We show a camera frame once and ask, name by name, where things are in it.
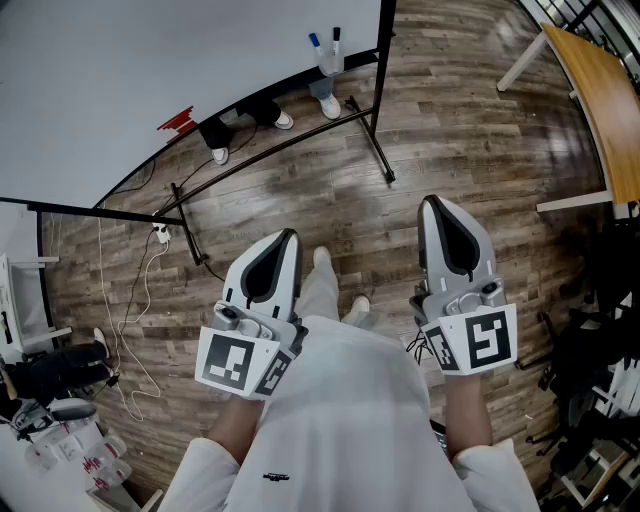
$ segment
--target metal frame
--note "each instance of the metal frame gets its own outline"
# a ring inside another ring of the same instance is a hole
[[[128,221],[137,221],[137,222],[151,222],[151,223],[162,223],[174,226],[181,226],[184,229],[185,236],[187,237],[187,243],[189,244],[189,250],[191,252],[191,256],[193,257],[196,265],[200,265],[202,263],[202,258],[199,255],[197,248],[193,242],[191,231],[189,230],[189,226],[187,224],[187,219],[184,215],[184,211],[182,210],[182,205],[194,197],[195,195],[203,192],[209,187],[215,185],[216,183],[233,176],[237,172],[249,167],[250,165],[267,158],[274,153],[277,153],[285,148],[293,146],[298,142],[302,142],[303,140],[307,140],[314,135],[318,135],[320,133],[331,130],[337,126],[343,125],[345,123],[355,121],[360,119],[362,124],[364,125],[365,132],[369,136],[373,144],[373,148],[377,152],[382,165],[384,167],[384,177],[387,183],[391,183],[395,181],[395,175],[391,166],[389,165],[389,161],[382,150],[378,140],[376,139],[376,128],[378,125],[378,117],[380,114],[380,106],[382,104],[382,92],[384,89],[384,80],[387,72],[387,62],[389,60],[389,48],[391,46],[391,37],[393,36],[393,20],[394,14],[396,10],[396,0],[381,0],[380,3],[380,24],[378,28],[378,48],[379,52],[378,56],[378,69],[376,72],[376,86],[374,91],[374,99],[373,106],[371,108],[366,108],[361,110],[355,98],[351,96],[349,100],[346,102],[346,106],[355,110],[353,114],[350,114],[346,117],[337,119],[335,121],[331,121],[322,126],[309,130],[303,134],[300,134],[296,137],[293,137],[290,140],[283,142],[282,144],[278,144],[262,153],[255,155],[251,158],[248,158],[244,162],[236,165],[232,169],[224,171],[219,174],[215,178],[208,180],[207,182],[199,185],[195,189],[186,192],[184,194],[180,194],[180,189],[176,187],[174,183],[171,184],[171,188],[174,195],[174,201],[170,204],[164,206],[159,211],[157,211],[154,215],[147,215],[141,213],[134,212],[126,212],[120,210],[108,210],[102,208],[80,208],[76,206],[66,206],[55,203],[43,203],[37,201],[28,201],[21,199],[10,199],[0,197],[1,202],[8,203],[18,203],[27,205],[27,209],[36,212],[49,212],[49,213],[63,213],[67,215],[83,215],[86,217],[99,217],[99,218],[110,218],[110,219],[120,219],[120,220],[128,220]],[[367,121],[365,119],[366,116],[371,116],[371,121]],[[180,218],[172,218],[166,217],[166,214],[170,211],[177,209]]]

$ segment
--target marker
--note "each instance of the marker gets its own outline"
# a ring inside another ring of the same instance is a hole
[[[333,55],[338,55],[340,50],[340,27],[333,27]]]
[[[309,34],[309,39],[311,39],[311,42],[313,43],[313,47],[316,49],[316,53],[318,54],[318,57],[320,57],[321,59],[324,59],[324,51],[322,50],[322,46],[320,46],[320,41],[318,41],[318,36],[316,36],[315,32],[311,32],[311,34]]]

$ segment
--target wrist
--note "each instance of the wrist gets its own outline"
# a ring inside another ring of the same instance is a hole
[[[475,375],[445,375],[445,388],[447,389],[474,389],[482,387],[482,377],[480,374]]]

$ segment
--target white sneaker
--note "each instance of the white sneaker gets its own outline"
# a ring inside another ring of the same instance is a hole
[[[212,149],[211,157],[218,165],[224,165],[229,160],[229,150],[227,148]]]
[[[318,264],[322,261],[326,261],[331,265],[331,253],[329,249],[321,245],[320,247],[316,247],[313,251],[313,266],[317,267]]]
[[[371,309],[371,303],[369,299],[367,299],[364,295],[358,295],[355,299],[353,299],[353,304],[351,305],[351,312],[363,312],[368,313]]]
[[[291,130],[291,128],[293,127],[293,118],[290,115],[280,111],[280,117],[275,123],[273,123],[273,126],[275,126],[276,128],[280,128],[281,130]]]
[[[107,345],[107,340],[105,339],[104,334],[97,327],[93,330],[93,339],[104,345],[104,348],[107,351],[107,357],[105,357],[105,359],[109,359],[109,345]]]
[[[340,108],[340,102],[333,94],[328,98],[318,101],[320,102],[320,106],[322,107],[322,113],[326,118],[338,119],[340,117],[340,112],[342,111],[342,109]]]

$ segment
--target black pants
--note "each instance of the black pants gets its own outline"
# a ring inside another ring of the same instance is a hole
[[[18,396],[35,398],[41,405],[72,389],[83,388],[109,378],[109,370],[102,364],[107,351],[97,341],[72,345],[55,350],[27,365],[17,365],[10,371]]]
[[[261,125],[271,125],[280,117],[280,107],[270,100],[251,100],[238,105],[238,114],[246,112]],[[233,133],[218,117],[210,117],[198,125],[200,135],[210,149],[229,147]]]

